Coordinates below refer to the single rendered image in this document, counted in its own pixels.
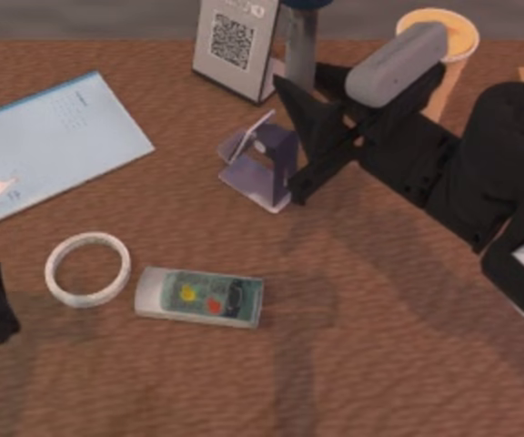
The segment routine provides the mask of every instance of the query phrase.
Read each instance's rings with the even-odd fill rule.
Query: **wooden table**
[[[380,43],[324,43],[354,64]],[[217,180],[217,143],[255,108],[190,73],[190,43],[0,42],[0,105],[98,69],[156,152],[0,223],[23,331],[0,346],[1,437],[518,436],[524,320],[456,237],[358,169],[306,207],[267,214]],[[459,133],[486,86],[514,79],[524,42],[483,43],[443,124]],[[47,292],[62,239],[103,230],[133,277],[107,305],[72,310]],[[66,261],[83,292],[116,273],[111,252]],[[267,280],[259,330],[139,319],[145,266]]]

